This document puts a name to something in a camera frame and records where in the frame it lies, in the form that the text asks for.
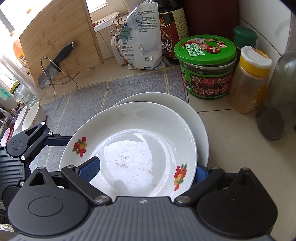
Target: black knife handle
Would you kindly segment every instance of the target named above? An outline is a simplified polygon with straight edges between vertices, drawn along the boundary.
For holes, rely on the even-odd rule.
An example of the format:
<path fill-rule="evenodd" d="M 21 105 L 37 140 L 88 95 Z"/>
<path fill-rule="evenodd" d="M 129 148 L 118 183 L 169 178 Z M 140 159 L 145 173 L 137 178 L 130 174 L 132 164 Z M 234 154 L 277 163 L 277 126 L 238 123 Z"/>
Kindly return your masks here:
<path fill-rule="evenodd" d="M 61 50 L 57 53 L 57 55 L 52 60 L 57 65 L 59 65 L 60 62 L 62 62 L 71 52 L 72 49 L 76 47 L 75 42 L 67 43 Z"/>

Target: red and yellow fruit pattern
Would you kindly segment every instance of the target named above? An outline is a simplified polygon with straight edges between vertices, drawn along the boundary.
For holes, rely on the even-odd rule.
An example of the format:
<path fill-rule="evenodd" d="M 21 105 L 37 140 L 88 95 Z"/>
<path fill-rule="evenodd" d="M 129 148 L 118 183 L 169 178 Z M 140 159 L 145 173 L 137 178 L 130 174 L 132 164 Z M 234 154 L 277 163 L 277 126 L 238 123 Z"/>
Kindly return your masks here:
<path fill-rule="evenodd" d="M 82 137 L 78 139 L 78 142 L 74 144 L 74 148 L 72 151 L 75 151 L 76 155 L 83 156 L 83 153 L 86 152 L 86 137 Z"/>
<path fill-rule="evenodd" d="M 184 177 L 186 176 L 187 173 L 187 162 L 185 165 L 182 163 L 181 167 L 177 166 L 176 168 L 176 173 L 174 175 L 174 186 L 175 186 L 175 191 L 177 191 L 180 187 L 180 184 L 183 183 Z"/>

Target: wire stand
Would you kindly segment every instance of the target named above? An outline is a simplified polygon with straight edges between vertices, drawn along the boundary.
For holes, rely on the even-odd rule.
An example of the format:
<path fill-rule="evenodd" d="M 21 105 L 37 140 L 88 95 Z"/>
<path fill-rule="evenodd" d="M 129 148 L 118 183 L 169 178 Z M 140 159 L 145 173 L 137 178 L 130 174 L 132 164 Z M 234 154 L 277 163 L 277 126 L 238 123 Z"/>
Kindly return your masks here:
<path fill-rule="evenodd" d="M 47 75 L 47 73 L 45 72 L 45 70 L 44 70 L 44 68 L 43 68 L 43 65 L 42 65 L 42 60 L 43 59 L 48 59 L 50 62 L 52 62 L 61 72 L 63 72 L 68 78 L 69 78 L 69 80 L 68 81 L 66 81 L 66 82 L 64 82 L 64 83 L 60 83 L 60 84 L 54 84 L 53 82 L 52 82 L 52 80 L 49 78 L 49 76 Z M 77 77 L 77 75 L 79 74 L 79 72 L 73 77 L 73 78 L 71 78 L 65 71 L 63 71 L 55 62 L 53 62 L 50 58 L 48 58 L 48 57 L 43 57 L 41 60 L 40 60 L 40 65 L 41 65 L 41 68 L 42 68 L 42 70 L 43 70 L 43 72 L 44 72 L 44 74 L 45 74 L 45 76 L 48 78 L 48 80 L 49 80 L 49 83 L 50 83 L 50 85 L 52 85 L 52 87 L 54 88 L 54 97 L 55 97 L 55 87 L 54 87 L 54 85 L 63 85 L 63 84 L 67 84 L 68 82 L 70 82 L 70 81 L 73 81 L 74 83 L 75 83 L 75 85 L 76 85 L 76 88 L 78 88 L 78 85 L 77 85 L 77 83 L 76 83 L 76 81 L 74 80 L 74 78 L 75 77 Z"/>

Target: green lid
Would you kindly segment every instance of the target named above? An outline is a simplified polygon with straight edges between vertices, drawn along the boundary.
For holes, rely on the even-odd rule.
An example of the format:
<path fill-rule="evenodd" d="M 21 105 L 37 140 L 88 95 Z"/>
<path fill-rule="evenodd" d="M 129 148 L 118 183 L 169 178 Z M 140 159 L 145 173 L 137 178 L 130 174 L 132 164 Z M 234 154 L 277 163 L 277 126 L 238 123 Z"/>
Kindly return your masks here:
<path fill-rule="evenodd" d="M 245 46 L 251 46 L 252 48 L 256 47 L 256 41 L 258 38 L 256 32 L 243 26 L 237 26 L 233 29 L 233 31 L 235 45 L 240 48 Z"/>
<path fill-rule="evenodd" d="M 196 35 L 176 44 L 175 55 L 183 62 L 214 65 L 231 61 L 236 55 L 233 42 L 216 35 Z"/>

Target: silver screw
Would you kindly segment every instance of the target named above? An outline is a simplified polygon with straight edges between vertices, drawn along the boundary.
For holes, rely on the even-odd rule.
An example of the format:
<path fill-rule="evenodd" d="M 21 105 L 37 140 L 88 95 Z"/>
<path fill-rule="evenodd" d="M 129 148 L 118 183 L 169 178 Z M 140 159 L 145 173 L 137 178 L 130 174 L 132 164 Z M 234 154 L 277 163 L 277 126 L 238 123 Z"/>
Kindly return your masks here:
<path fill-rule="evenodd" d="M 178 203 L 188 203 L 188 202 L 190 202 L 190 197 L 188 197 L 188 196 L 179 196 L 179 197 L 177 197 L 177 202 Z"/>
<path fill-rule="evenodd" d="M 110 198 L 105 195 L 100 195 L 95 198 L 95 201 L 98 203 L 105 203 L 105 202 L 108 202 L 109 200 L 110 200 Z"/>

